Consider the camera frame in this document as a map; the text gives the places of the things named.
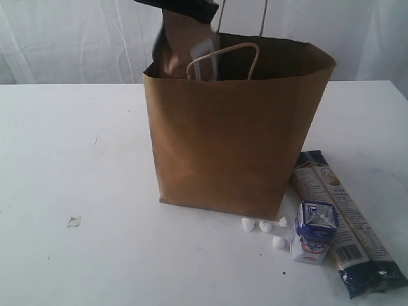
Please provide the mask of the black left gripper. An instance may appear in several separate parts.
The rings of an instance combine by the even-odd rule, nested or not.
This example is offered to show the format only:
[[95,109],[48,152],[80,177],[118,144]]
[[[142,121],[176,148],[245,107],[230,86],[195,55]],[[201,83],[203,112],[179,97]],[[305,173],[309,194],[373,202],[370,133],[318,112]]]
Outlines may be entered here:
[[207,0],[135,0],[162,10],[190,17],[202,24],[209,24],[219,9],[219,5]]

